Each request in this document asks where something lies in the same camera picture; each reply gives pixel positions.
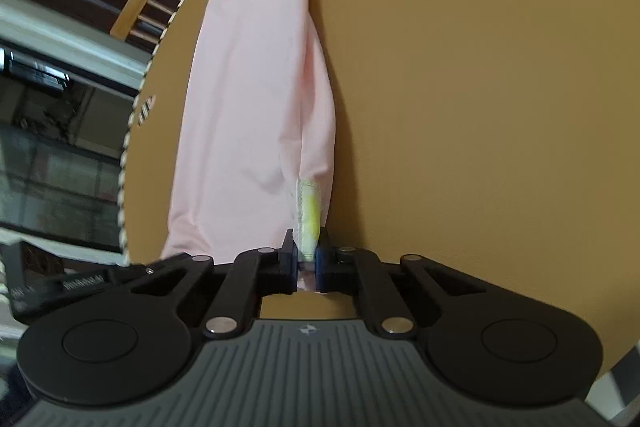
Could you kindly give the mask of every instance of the table surface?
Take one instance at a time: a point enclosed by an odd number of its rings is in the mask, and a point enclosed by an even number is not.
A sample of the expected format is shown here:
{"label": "table surface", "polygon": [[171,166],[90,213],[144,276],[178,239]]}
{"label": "table surface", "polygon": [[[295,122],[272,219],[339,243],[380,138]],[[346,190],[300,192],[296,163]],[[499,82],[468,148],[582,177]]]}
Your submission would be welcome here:
{"label": "table surface", "polygon": [[[152,60],[124,182],[134,261],[166,237],[208,0]],[[310,0],[337,113],[328,229],[386,261],[420,252],[580,315],[610,367],[640,338],[638,0]],[[345,303],[295,297],[316,315]],[[296,315],[267,300],[269,316]]]}

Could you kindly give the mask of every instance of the folded pink garment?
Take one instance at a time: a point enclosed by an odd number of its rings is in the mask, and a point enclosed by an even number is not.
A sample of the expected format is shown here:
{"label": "folded pink garment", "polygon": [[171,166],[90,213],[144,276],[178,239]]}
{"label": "folded pink garment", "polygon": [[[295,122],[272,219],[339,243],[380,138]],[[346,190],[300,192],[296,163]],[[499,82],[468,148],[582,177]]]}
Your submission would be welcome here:
{"label": "folded pink garment", "polygon": [[295,229],[312,254],[334,168],[334,102],[308,0],[210,0],[189,81],[162,257],[229,263]]}

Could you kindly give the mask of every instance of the glass panel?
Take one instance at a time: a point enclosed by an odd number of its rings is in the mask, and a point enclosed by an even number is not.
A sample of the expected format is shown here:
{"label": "glass panel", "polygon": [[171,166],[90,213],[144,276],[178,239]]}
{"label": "glass panel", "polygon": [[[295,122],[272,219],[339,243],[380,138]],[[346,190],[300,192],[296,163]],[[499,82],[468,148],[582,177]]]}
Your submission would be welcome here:
{"label": "glass panel", "polygon": [[0,128],[0,171],[27,177],[33,160],[36,142],[28,134]]}
{"label": "glass panel", "polygon": [[20,211],[25,190],[23,181],[0,174],[0,221],[10,225],[21,225]]}
{"label": "glass panel", "polygon": [[24,227],[80,241],[91,241],[94,201],[55,188],[30,187],[24,206]]}
{"label": "glass panel", "polygon": [[94,223],[94,243],[117,247],[119,233],[117,204],[98,202]]}
{"label": "glass panel", "polygon": [[98,193],[96,196],[101,200],[118,200],[118,177],[120,166],[103,163],[100,170],[100,182],[98,183]]}
{"label": "glass panel", "polygon": [[38,144],[32,179],[78,194],[95,195],[98,160]]}

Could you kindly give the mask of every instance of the pink cloth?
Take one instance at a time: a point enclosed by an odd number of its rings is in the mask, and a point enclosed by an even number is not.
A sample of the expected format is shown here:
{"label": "pink cloth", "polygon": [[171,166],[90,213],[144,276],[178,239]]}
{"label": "pink cloth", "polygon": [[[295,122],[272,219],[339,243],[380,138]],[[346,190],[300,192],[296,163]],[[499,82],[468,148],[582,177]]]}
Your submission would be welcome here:
{"label": "pink cloth", "polygon": [[182,117],[162,257],[230,263],[279,247],[298,219],[296,188],[321,193],[334,169],[331,87],[308,0],[209,0]]}

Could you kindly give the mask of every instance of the black device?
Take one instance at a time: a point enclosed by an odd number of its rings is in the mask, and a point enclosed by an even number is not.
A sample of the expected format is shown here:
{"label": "black device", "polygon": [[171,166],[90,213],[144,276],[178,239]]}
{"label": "black device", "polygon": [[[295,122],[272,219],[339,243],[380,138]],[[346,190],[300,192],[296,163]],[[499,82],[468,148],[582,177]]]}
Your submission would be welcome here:
{"label": "black device", "polygon": [[296,321],[258,318],[262,297],[296,291],[291,231],[233,264],[181,254],[31,283],[23,251],[3,251],[14,315],[33,321],[19,427],[608,425],[584,402],[602,362],[589,325],[420,255],[382,263],[323,230],[317,288],[359,318]]}

